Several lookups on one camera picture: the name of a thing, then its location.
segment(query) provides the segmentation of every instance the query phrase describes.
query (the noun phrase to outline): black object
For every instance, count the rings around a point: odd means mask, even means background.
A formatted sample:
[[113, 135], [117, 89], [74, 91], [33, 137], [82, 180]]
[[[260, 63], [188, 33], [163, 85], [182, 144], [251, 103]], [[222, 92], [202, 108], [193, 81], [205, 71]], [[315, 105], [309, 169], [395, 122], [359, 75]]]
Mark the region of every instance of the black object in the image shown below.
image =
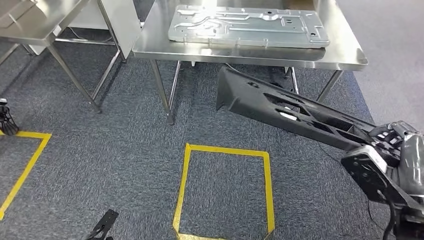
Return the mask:
[[390, 206], [383, 239], [392, 230], [398, 240], [424, 239], [424, 141], [407, 123], [375, 126], [228, 67], [219, 72], [222, 106], [347, 151], [341, 164], [368, 199]]
[[[93, 230], [84, 236], [81, 240], [104, 240], [109, 230], [114, 225], [118, 215], [119, 213], [109, 209], [96, 224]], [[109, 236], [106, 238], [106, 240], [113, 240], [113, 238]]]
[[13, 120], [10, 108], [6, 106], [7, 100], [0, 98], [0, 131], [5, 135], [15, 135], [19, 131], [19, 127], [15, 124]]
[[216, 109], [258, 120], [338, 149], [371, 144], [376, 126], [228, 67], [219, 72]]

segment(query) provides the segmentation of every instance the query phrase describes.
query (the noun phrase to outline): floor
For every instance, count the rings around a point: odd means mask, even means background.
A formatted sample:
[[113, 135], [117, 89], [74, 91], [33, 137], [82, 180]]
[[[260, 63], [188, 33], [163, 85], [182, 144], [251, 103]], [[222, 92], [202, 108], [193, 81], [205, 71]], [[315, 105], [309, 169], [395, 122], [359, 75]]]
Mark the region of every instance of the floor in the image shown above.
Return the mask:
[[404, 120], [424, 131], [424, 1], [337, 2], [369, 61], [354, 75], [374, 121]]
[[[148, 3], [136, 2], [140, 17]], [[103, 38], [99, 32], [81, 35]], [[0, 43], [0, 53], [10, 45]], [[109, 46], [57, 43], [83, 84], [94, 89], [114, 53]], [[160, 61], [171, 88], [175, 62]], [[174, 240], [172, 220], [186, 143], [267, 151], [270, 155], [275, 231], [269, 239], [380, 239], [367, 199], [338, 161], [318, 143], [225, 110], [215, 111], [221, 64], [184, 62], [177, 86], [176, 122], [166, 118], [149, 62], [117, 64], [93, 113], [54, 58], [16, 51], [0, 66], [0, 93], [25, 131], [51, 133], [37, 163], [0, 221], [0, 239], [80, 239], [107, 209], [119, 212], [116, 240]], [[282, 69], [234, 65], [286, 88]], [[300, 94], [316, 98], [332, 72], [298, 69]], [[352, 72], [325, 103], [372, 121]], [[38, 141], [0, 136], [3, 201]], [[324, 150], [339, 159], [343, 153]], [[195, 152], [190, 158], [180, 232], [211, 238], [263, 239], [267, 221], [261, 159]], [[387, 208], [371, 204], [380, 226]]]

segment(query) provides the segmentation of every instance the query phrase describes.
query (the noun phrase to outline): yellow square outline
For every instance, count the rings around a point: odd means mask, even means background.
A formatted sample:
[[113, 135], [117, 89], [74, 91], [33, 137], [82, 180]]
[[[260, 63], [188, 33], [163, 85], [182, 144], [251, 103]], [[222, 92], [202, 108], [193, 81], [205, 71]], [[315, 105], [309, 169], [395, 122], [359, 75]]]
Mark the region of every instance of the yellow square outline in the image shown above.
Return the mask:
[[244, 155], [244, 156], [253, 156], [253, 157], [263, 158], [268, 235], [272, 233], [272, 231], [275, 229], [275, 220], [274, 220], [274, 203], [273, 203], [273, 187], [272, 187], [272, 180], [271, 180], [270, 155], [268, 154], [268, 152], [237, 149], [237, 148], [227, 148], [227, 147], [217, 147], [217, 146], [192, 145], [192, 144], [186, 143], [185, 151], [184, 151], [184, 162], [182, 165], [181, 183], [179, 185], [178, 198], [176, 201], [175, 214], [174, 214], [173, 223], [172, 223], [172, 226], [177, 234], [178, 239], [180, 240], [224, 240], [222, 238], [210, 238], [210, 237], [180, 233], [180, 220], [181, 220], [181, 213], [183, 211], [184, 191], [186, 189], [187, 175], [189, 173], [190, 154], [192, 151]]
[[13, 199], [15, 198], [16, 194], [18, 193], [19, 189], [22, 187], [22, 184], [24, 184], [25, 179], [27, 179], [28, 175], [30, 174], [31, 170], [33, 169], [34, 165], [36, 164], [37, 160], [39, 159], [39, 156], [43, 152], [44, 148], [46, 147], [47, 143], [50, 140], [50, 137], [52, 136], [50, 133], [39, 133], [39, 132], [29, 132], [29, 131], [19, 131], [15, 137], [22, 137], [22, 138], [33, 138], [33, 139], [41, 139], [41, 143], [38, 145], [37, 150], [32, 155], [31, 159], [29, 160], [28, 164], [26, 165], [25, 169], [23, 170], [22, 174], [12, 187], [12, 190], [7, 195], [6, 199], [4, 200], [3, 204], [0, 206], [0, 221], [3, 220], [5, 217], [5, 212], [12, 203]]

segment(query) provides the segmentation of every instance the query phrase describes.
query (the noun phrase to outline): stainless steel table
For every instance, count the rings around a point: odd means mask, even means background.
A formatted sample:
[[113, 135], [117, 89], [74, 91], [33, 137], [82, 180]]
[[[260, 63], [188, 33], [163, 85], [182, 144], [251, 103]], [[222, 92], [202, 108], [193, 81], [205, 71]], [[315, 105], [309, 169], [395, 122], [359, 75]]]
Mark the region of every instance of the stainless steel table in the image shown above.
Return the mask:
[[[37, 4], [29, 9], [20, 18], [18, 18], [12, 25], [10, 25], [8, 28], [0, 28], [0, 41], [9, 41], [22, 45], [37, 45], [47, 47], [54, 58], [60, 63], [65, 72], [69, 75], [72, 82], [83, 94], [83, 96], [89, 101], [89, 103], [91, 103], [96, 111], [101, 112], [99, 106], [94, 102], [94, 99], [96, 98], [118, 56], [121, 55], [123, 61], [125, 60], [125, 57], [122, 55], [122, 51], [117, 43], [112, 25], [103, 7], [102, 0], [97, 0], [97, 2], [104, 20], [106, 21], [106, 24], [109, 28], [113, 42], [63, 39], [57, 38], [54, 34], [54, 32], [58, 34], [58, 32], [60, 33], [63, 31], [89, 1], [90, 0], [37, 0]], [[54, 47], [53, 42], [55, 41], [115, 45], [117, 47], [115, 56], [112, 58], [95, 91], [91, 95], [88, 94], [85, 88], [80, 84], [71, 69], [66, 64], [65, 60]]]
[[[181, 4], [262, 8], [265, 12], [268, 11], [266, 9], [314, 10], [318, 13], [331, 43], [325, 49], [301, 49], [170, 41], [168, 30], [175, 7]], [[132, 51], [135, 57], [150, 59], [169, 124], [174, 123], [172, 110], [180, 61], [290, 67], [287, 74], [291, 74], [295, 90], [295, 67], [335, 70], [318, 101], [326, 97], [343, 71], [360, 71], [368, 64], [336, 0], [155, 0]], [[156, 60], [178, 61], [169, 100]]]

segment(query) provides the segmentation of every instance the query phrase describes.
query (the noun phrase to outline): table top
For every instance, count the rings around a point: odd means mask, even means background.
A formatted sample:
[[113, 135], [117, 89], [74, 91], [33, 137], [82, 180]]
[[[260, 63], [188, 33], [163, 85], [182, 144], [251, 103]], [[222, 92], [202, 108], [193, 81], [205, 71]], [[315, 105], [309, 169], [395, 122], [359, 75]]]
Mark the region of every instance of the table top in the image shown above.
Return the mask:
[[57, 26], [66, 28], [90, 0], [37, 1], [11, 26], [0, 28], [0, 41], [49, 46], [55, 40]]
[[[313, 10], [328, 34], [326, 48], [284, 48], [184, 43], [168, 39], [178, 5], [205, 7]], [[132, 49], [135, 57], [230, 64], [362, 70], [368, 60], [336, 0], [155, 0]]]

